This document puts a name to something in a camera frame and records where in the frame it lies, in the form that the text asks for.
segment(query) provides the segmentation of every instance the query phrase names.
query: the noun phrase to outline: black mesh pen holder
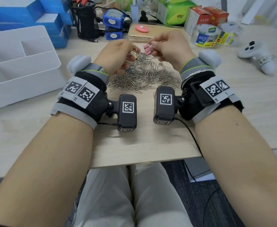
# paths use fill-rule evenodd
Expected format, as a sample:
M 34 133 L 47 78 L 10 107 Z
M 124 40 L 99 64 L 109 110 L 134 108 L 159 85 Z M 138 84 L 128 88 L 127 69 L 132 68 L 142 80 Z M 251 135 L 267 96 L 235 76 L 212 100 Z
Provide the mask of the black mesh pen holder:
M 89 41 L 104 34 L 99 30 L 95 12 L 95 3 L 93 1 L 87 1 L 85 6 L 72 6 L 70 8 L 72 10 L 79 38 Z

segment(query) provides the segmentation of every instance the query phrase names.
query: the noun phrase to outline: person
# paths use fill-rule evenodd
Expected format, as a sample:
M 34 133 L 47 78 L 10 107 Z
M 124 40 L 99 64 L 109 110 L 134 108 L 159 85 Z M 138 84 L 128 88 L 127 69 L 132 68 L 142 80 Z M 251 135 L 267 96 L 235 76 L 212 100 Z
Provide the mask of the person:
M 178 72 L 195 57 L 178 31 L 152 41 L 157 42 L 152 55 Z M 127 40 L 110 42 L 94 63 L 108 75 L 123 74 L 134 48 L 140 52 Z M 243 223 L 277 226 L 277 158 L 251 123 L 229 105 L 199 121 L 195 131 L 205 160 Z M 53 115 L 0 184 L 0 225 L 63 226 L 89 168 L 92 138 L 87 123 L 60 112 Z M 154 163 L 142 171 L 135 165 L 90 170 L 74 226 L 192 224 L 164 168 Z

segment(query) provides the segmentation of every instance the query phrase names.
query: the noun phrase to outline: person's left arm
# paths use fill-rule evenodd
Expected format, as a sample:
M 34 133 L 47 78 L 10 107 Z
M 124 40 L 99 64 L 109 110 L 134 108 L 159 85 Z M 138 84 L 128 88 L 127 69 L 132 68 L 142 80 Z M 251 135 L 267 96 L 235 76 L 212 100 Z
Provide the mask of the person's left arm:
M 106 74 L 124 74 L 127 40 L 108 43 L 94 63 Z M 0 224 L 64 226 L 88 171 L 93 129 L 70 115 L 53 115 L 31 140 L 0 184 Z

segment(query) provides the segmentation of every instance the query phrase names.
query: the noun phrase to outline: hand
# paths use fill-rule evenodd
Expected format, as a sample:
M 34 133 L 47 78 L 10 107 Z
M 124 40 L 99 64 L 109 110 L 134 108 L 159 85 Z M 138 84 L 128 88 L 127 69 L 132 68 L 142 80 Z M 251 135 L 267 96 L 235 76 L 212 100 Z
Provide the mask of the hand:
M 130 68 L 129 61 L 136 60 L 133 55 L 128 55 L 132 51 L 141 52 L 136 45 L 128 40 L 111 41 L 103 48 L 93 63 L 102 66 L 107 75 L 124 75 L 125 70 Z
M 196 57 L 179 30 L 164 32 L 152 38 L 149 44 L 152 43 L 156 43 L 152 56 L 159 57 L 159 61 L 169 62 L 178 72 L 187 61 Z

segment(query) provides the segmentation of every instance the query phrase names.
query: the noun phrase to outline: leg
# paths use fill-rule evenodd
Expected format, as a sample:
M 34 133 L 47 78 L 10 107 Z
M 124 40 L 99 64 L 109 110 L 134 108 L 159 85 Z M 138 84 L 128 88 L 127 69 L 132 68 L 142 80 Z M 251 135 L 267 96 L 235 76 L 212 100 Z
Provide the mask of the leg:
M 187 211 L 161 163 L 136 174 L 131 166 L 131 190 L 137 227 L 192 227 Z
M 126 166 L 92 169 L 87 174 L 74 227 L 134 227 Z

